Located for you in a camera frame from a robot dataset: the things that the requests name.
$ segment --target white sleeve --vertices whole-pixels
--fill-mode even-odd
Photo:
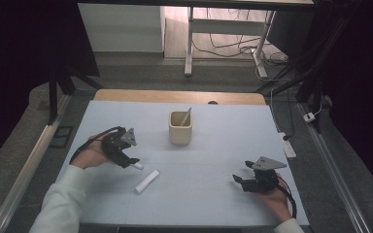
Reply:
[[[85,188],[91,177],[88,171],[69,165],[45,195],[42,210],[29,232],[78,232]]]
[[[275,233],[304,233],[295,218],[288,219],[274,229]]]

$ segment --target white wall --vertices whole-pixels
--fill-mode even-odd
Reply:
[[[93,51],[163,52],[159,6],[79,4]]]

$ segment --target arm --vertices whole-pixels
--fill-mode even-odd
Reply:
[[[285,183],[280,180],[280,186],[287,188]],[[275,233],[303,233],[304,231],[298,225],[296,220],[292,218],[288,209],[288,199],[286,195],[275,188],[268,193],[256,193],[262,201],[265,203],[267,208],[275,215],[277,220],[280,222],[275,229]]]
[[[67,167],[62,178],[51,185],[42,210],[30,232],[78,232],[85,188],[91,174],[85,170],[109,162],[99,141],[93,142]]]

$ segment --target human hand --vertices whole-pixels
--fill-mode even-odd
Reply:
[[[277,176],[279,177],[279,185],[287,190],[286,184],[282,179],[280,179],[280,174],[277,173]],[[267,208],[274,213],[280,223],[292,218],[288,209],[288,198],[278,188],[263,193],[256,192],[254,195],[259,197],[265,203]]]
[[[99,139],[89,144],[89,146],[87,146],[75,157],[75,159],[71,162],[71,165],[85,169],[88,167],[97,167],[106,162],[112,162],[102,151],[101,140],[107,135],[108,134],[101,136]]]

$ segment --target cup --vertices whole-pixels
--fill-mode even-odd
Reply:
[[[192,114],[186,119],[183,126],[181,123],[187,111],[173,111],[169,115],[169,141],[176,145],[187,145],[192,136]]]

